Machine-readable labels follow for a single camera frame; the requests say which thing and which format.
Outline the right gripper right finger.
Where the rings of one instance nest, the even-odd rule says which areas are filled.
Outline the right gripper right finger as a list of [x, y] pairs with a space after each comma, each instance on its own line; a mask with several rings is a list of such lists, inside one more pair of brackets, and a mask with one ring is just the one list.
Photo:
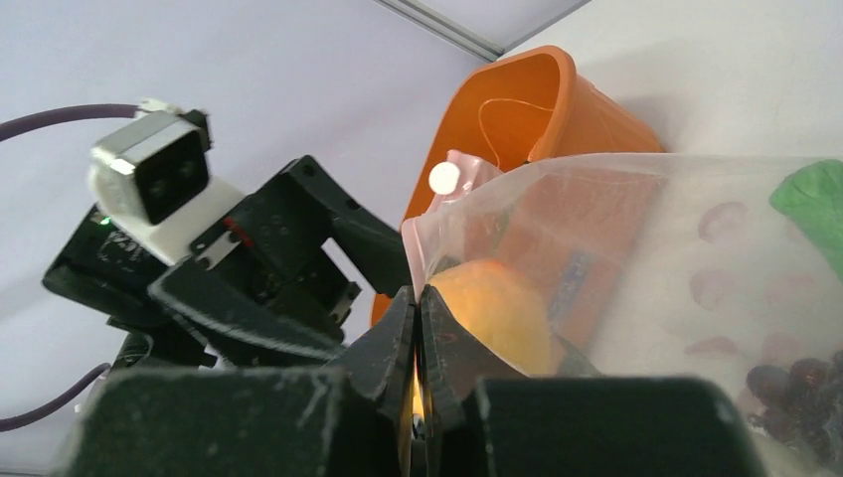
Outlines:
[[522, 379], [461, 326], [438, 290], [420, 298], [420, 388], [429, 476], [488, 474], [483, 420], [474, 390], [480, 379]]

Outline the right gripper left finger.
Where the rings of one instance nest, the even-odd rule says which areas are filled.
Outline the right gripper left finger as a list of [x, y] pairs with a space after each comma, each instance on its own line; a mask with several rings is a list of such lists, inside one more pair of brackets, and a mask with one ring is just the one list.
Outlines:
[[415, 315], [405, 286], [376, 325], [323, 368], [321, 476], [410, 474]]

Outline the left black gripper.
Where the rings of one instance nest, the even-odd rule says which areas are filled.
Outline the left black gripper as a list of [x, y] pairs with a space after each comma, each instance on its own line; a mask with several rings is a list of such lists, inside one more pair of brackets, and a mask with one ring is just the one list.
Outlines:
[[400, 234], [312, 156], [291, 161], [223, 218], [239, 246], [206, 268], [166, 265], [95, 206], [43, 277], [50, 292], [126, 333], [117, 368], [322, 364], [343, 348], [359, 286], [324, 251], [333, 239], [376, 293], [411, 283]]

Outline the orange fruit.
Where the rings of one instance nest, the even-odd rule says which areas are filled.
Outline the orange fruit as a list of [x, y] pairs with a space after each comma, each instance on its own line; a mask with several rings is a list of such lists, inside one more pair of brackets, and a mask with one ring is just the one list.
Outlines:
[[437, 273], [428, 283], [456, 321], [503, 361], [526, 375], [551, 371], [546, 304], [522, 273], [478, 259]]

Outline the clear zip top bag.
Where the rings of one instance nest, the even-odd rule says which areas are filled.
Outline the clear zip top bag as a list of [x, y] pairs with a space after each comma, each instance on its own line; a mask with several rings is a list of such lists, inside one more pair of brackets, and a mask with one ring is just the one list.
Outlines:
[[719, 385], [747, 419], [771, 476], [837, 476], [750, 423], [758, 365], [788, 369], [842, 352], [842, 281], [768, 199], [785, 177], [824, 159], [648, 154], [613, 169], [657, 175], [654, 201], [590, 339], [549, 317], [547, 374], [686, 375]]

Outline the dark red grape bunch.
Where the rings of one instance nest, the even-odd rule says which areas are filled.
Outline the dark red grape bunch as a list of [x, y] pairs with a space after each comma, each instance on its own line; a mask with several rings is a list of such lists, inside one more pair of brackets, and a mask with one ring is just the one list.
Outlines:
[[813, 463], [842, 465], [842, 352], [827, 361], [803, 358], [786, 370], [758, 365], [746, 384], [762, 411], [750, 423]]

